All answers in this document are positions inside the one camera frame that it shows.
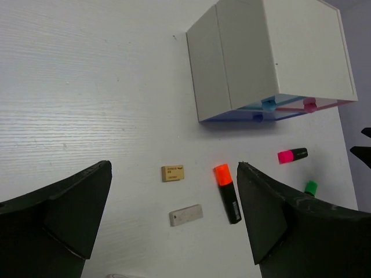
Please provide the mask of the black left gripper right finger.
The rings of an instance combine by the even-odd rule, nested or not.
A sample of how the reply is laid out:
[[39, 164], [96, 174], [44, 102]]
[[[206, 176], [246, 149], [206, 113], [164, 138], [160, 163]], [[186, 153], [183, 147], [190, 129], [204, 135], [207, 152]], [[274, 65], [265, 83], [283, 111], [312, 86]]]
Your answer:
[[263, 277], [369, 277], [370, 214], [324, 202], [241, 162], [237, 186]]

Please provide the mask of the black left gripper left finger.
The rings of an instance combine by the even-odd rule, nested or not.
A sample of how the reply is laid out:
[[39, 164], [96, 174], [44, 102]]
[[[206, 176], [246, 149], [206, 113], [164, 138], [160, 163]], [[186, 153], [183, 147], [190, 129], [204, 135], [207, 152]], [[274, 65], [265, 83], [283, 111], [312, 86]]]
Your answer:
[[81, 277], [112, 181], [102, 160], [1, 203], [1, 277]]

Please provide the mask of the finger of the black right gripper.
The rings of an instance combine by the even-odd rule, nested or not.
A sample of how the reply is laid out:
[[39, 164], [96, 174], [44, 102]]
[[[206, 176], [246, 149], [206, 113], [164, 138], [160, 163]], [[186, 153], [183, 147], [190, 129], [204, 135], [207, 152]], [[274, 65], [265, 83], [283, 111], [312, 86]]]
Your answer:
[[[370, 138], [371, 128], [364, 128], [361, 133]], [[354, 146], [350, 149], [350, 152], [366, 164], [368, 168], [371, 168], [371, 147]]]

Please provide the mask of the green cap black highlighter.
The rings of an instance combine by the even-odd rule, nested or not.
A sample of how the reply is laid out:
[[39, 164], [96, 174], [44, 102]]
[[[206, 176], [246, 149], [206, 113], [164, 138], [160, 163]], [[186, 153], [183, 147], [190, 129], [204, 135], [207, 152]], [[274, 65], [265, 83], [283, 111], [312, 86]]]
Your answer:
[[312, 197], [315, 197], [317, 188], [318, 188], [318, 184], [313, 180], [309, 180], [305, 185], [304, 193]]

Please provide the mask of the pink small drawer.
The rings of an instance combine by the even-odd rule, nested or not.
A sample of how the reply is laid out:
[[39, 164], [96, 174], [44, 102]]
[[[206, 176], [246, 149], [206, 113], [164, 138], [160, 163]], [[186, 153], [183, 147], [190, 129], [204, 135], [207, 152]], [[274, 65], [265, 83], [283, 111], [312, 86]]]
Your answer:
[[307, 97], [302, 100], [297, 100], [287, 104], [277, 104], [276, 111], [313, 113], [316, 111], [338, 107], [340, 105], [348, 103], [352, 103], [352, 101]]

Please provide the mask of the pink cap black highlighter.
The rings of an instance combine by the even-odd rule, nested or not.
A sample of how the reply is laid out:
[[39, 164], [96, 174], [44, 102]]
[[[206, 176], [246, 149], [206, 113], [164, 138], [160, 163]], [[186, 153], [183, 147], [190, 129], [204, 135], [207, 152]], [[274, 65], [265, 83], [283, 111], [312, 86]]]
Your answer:
[[279, 152], [278, 161], [280, 164], [291, 163], [308, 156], [307, 148], [296, 148]]

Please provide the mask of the light blue small drawer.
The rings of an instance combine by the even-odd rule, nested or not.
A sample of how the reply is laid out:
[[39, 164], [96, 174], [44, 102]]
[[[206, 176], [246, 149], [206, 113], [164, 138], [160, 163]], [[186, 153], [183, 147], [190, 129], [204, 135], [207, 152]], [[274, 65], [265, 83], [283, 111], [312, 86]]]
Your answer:
[[294, 103], [305, 99], [303, 96], [293, 96], [288, 94], [279, 94], [255, 103], [238, 108], [240, 111], [263, 111], [274, 112], [278, 107], [283, 107], [286, 104]]

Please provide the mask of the white grey eraser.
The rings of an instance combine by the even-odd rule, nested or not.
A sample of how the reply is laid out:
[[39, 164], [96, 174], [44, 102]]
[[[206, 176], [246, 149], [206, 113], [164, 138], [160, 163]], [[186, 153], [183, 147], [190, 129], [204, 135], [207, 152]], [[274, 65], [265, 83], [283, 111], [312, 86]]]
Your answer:
[[169, 213], [170, 226], [175, 227], [192, 222], [203, 217], [203, 210], [200, 204], [171, 211]]

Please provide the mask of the tan rectangular eraser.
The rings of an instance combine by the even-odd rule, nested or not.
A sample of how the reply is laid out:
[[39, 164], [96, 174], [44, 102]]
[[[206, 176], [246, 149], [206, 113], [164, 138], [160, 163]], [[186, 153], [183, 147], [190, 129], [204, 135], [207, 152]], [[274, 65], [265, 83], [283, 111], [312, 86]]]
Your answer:
[[161, 167], [162, 182], [180, 181], [184, 179], [184, 166], [162, 166]]

